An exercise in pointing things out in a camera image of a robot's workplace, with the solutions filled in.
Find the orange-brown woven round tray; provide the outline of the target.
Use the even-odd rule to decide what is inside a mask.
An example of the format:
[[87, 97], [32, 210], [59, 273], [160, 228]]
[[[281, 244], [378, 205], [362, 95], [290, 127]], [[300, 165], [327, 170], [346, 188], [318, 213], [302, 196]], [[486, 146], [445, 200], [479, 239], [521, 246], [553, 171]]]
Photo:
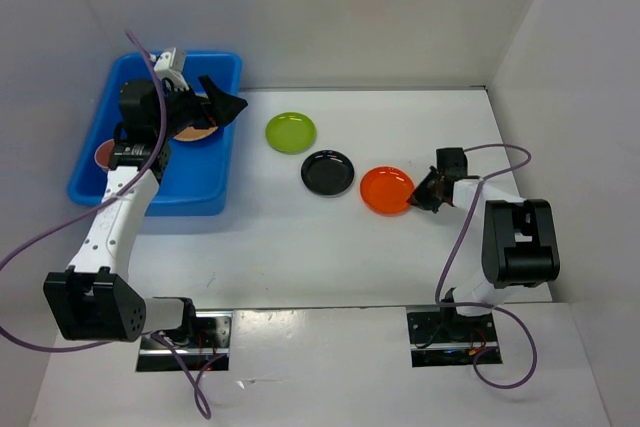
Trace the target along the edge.
[[179, 142], [186, 143], [197, 142], [213, 135], [217, 130], [217, 126], [206, 129], [196, 129], [194, 127], [188, 127], [179, 134], [176, 134], [173, 139]]

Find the orange plastic plate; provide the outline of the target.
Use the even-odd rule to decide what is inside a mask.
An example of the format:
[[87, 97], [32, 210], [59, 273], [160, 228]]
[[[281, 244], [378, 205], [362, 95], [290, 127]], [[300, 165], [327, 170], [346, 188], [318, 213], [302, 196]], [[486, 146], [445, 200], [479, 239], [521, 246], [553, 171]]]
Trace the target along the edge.
[[414, 183], [402, 170], [393, 166], [378, 166], [367, 171], [359, 186], [367, 207], [380, 215], [400, 215], [410, 208]]

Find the pink plastic cup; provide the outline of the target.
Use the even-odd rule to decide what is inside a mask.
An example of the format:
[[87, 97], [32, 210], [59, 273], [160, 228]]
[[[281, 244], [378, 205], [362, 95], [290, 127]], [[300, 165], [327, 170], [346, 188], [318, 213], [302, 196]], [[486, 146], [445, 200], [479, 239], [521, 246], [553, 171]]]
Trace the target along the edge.
[[109, 170], [110, 156], [115, 146], [113, 139], [103, 142], [94, 152], [94, 162], [103, 171]]

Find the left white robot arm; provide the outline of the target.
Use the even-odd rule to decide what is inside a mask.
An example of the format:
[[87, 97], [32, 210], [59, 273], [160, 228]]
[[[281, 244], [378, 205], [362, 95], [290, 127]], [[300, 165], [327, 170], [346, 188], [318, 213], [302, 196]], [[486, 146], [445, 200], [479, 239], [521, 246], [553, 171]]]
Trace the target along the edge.
[[247, 106], [208, 76], [199, 82], [203, 96], [144, 79], [120, 87], [103, 199], [68, 267], [49, 273], [43, 286], [65, 339], [132, 342], [142, 335], [147, 303], [128, 284], [128, 268], [169, 163], [169, 142], [188, 128], [224, 128]]

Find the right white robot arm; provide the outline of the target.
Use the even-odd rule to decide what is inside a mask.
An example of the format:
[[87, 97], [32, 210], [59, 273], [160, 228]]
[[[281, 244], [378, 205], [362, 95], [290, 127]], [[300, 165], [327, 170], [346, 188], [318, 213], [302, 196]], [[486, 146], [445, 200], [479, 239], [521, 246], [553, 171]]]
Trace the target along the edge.
[[[497, 311], [509, 295], [554, 281], [560, 273], [550, 203], [492, 186], [490, 181], [506, 174], [506, 169], [471, 175], [467, 154], [483, 148], [438, 149], [436, 164], [409, 197], [411, 206], [427, 212], [449, 205], [466, 213], [435, 293], [436, 305], [444, 310], [438, 327], [450, 340], [462, 339], [473, 328], [473, 318]], [[474, 220], [482, 227], [480, 267], [466, 282], [444, 292], [446, 277]]]

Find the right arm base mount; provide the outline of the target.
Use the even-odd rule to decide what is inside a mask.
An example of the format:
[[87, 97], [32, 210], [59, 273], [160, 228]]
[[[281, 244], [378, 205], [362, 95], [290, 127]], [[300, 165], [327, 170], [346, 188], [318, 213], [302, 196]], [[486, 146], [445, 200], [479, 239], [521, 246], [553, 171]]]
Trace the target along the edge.
[[491, 314], [455, 317], [437, 306], [406, 310], [413, 368], [471, 366], [502, 363], [497, 331]]

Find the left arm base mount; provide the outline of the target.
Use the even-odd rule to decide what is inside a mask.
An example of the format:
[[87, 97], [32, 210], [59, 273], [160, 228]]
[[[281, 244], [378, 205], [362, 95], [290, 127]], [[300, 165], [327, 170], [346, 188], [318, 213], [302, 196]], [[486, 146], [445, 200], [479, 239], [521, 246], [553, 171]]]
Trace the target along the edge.
[[[233, 327], [231, 311], [198, 310], [189, 335], [163, 333], [188, 370], [227, 371]], [[171, 350], [150, 336], [143, 337], [135, 370], [139, 373], [178, 372], [178, 360]]]

